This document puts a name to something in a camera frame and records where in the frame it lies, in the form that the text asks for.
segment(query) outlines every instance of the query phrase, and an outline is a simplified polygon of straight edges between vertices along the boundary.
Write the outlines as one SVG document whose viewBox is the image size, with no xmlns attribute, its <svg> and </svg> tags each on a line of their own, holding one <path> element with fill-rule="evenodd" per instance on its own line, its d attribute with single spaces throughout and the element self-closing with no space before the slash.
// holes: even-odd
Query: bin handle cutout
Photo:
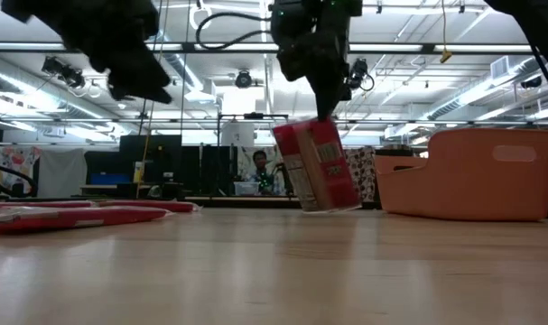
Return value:
<svg viewBox="0 0 548 325">
<path fill-rule="evenodd" d="M 536 160 L 536 150 L 524 145 L 497 145 L 492 157 L 499 162 L 531 163 Z"/>
</svg>

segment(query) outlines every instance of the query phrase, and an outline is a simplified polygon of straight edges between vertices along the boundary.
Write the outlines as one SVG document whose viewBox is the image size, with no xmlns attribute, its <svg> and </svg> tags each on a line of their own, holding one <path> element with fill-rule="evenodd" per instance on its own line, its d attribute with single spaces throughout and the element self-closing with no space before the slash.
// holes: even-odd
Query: security camera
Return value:
<svg viewBox="0 0 548 325">
<path fill-rule="evenodd" d="M 249 71 L 241 70 L 237 74 L 236 87 L 238 88 L 250 88 L 252 86 L 252 77 L 249 75 Z"/>
</svg>

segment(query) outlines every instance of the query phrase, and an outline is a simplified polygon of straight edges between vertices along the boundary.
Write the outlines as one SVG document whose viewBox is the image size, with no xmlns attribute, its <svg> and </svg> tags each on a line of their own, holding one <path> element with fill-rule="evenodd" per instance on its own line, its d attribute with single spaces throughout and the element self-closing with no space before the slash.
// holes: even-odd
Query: white curtain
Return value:
<svg viewBox="0 0 548 325">
<path fill-rule="evenodd" d="M 41 149 L 39 198 L 68 198 L 81 193 L 87 178 L 85 150 Z"/>
</svg>

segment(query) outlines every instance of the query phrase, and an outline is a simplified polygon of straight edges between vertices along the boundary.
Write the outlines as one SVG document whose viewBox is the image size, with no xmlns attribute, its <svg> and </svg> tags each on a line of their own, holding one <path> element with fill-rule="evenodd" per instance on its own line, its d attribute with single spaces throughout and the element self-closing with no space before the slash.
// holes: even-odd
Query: ceiling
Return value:
<svg viewBox="0 0 548 325">
<path fill-rule="evenodd" d="M 350 25 L 351 42 L 411 42 L 441 43 L 444 30 L 444 19 L 441 14 L 441 1 L 438 0 L 384 0 L 383 11 L 376 14 L 377 1 L 364 1 L 365 11 L 362 17 L 353 18 Z M 488 9 L 484 1 L 466 0 L 466 12 L 457 13 L 460 0 L 446 0 L 446 39 L 448 43 L 520 43 L 526 44 L 526 39 L 515 20 L 505 14 Z M 247 14 L 260 15 L 266 2 L 258 0 L 206 0 L 204 5 L 212 8 L 213 14 L 236 10 Z M 161 11 L 161 27 L 165 36 L 171 42 L 195 42 L 195 30 L 189 22 L 190 10 L 197 11 L 196 2 L 163 1 Z M 195 13 L 195 22 L 199 23 L 206 12 Z M 259 30 L 260 23 L 242 20 L 239 18 L 221 18 L 213 21 L 203 30 L 204 42 L 225 42 L 248 31 Z M 249 42 L 261 42 L 260 36 L 255 36 Z M 36 19 L 28 24 L 17 22 L 12 17 L 0 12 L 0 42 L 60 42 L 59 35 Z M 42 52 L 0 52 L 0 59 L 8 62 L 16 71 L 26 71 L 40 80 L 48 76 L 41 72 L 41 66 L 47 56 L 52 54 Z M 95 72 L 83 54 L 58 54 L 57 57 L 81 69 L 88 81 L 84 89 L 74 90 L 76 98 L 88 103 L 90 107 L 104 109 L 110 116 L 138 117 L 145 106 L 151 109 L 152 103 L 145 103 L 141 99 L 123 102 L 122 108 L 105 91 L 107 88 L 106 76 Z M 305 118 L 316 115 L 316 106 L 313 93 L 305 79 L 295 82 L 285 80 L 274 54 L 262 53 L 194 53 L 180 54 L 184 64 L 202 81 L 211 81 L 216 87 L 217 97 L 235 91 L 234 78 L 240 70 L 248 70 L 253 79 L 257 80 L 257 87 L 253 87 L 238 96 L 250 98 L 257 112 L 272 114 L 288 114 L 290 118 Z M 335 113 L 343 119 L 384 119 L 408 120 L 421 118 L 424 111 L 433 108 L 445 98 L 452 98 L 464 88 L 488 76 L 490 64 L 499 59 L 499 55 L 454 55 L 447 62 L 440 63 L 440 55 L 380 55 L 360 54 L 350 55 L 348 60 L 353 63 L 356 59 L 365 59 L 370 67 L 370 75 L 374 77 L 376 86 L 370 92 L 356 91 L 349 102 L 341 102 Z M 217 128 L 215 118 L 218 107 L 216 103 L 195 102 L 184 99 L 190 91 L 166 59 L 162 65 L 175 80 L 167 87 L 174 98 L 170 105 L 154 104 L 154 118 L 208 118 L 210 121 L 196 121 L 184 123 L 187 129 L 211 130 Z M 64 83 L 50 79 L 48 84 L 61 89 L 64 98 L 72 96 Z M 370 86 L 367 80 L 365 87 Z M 504 107 L 519 98 L 529 98 L 548 88 L 520 89 L 515 96 L 515 86 L 511 84 L 492 91 L 487 96 L 472 100 L 460 109 L 460 114 L 453 112 L 454 120 L 476 119 L 476 117 Z M 494 118 L 508 119 L 520 116 L 519 107 Z M 537 109 L 537 103 L 526 105 L 525 112 L 532 114 Z M 8 113 L 5 116 L 19 117 L 18 113 Z M 124 125 L 131 129 L 131 124 Z M 385 130 L 389 124 L 361 124 L 356 126 L 357 131 Z M 154 123 L 152 128 L 178 128 L 179 125 L 170 123 Z M 0 128 L 12 127 L 0 125 Z"/>
</svg>

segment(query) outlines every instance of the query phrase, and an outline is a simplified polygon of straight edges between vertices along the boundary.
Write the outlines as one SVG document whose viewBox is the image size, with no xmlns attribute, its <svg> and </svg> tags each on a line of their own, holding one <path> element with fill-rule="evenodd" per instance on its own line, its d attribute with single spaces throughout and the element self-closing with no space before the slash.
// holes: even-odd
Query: cardboard box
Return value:
<svg viewBox="0 0 548 325">
<path fill-rule="evenodd" d="M 277 126 L 274 137 L 304 211 L 360 207 L 333 122 L 310 120 Z"/>
</svg>

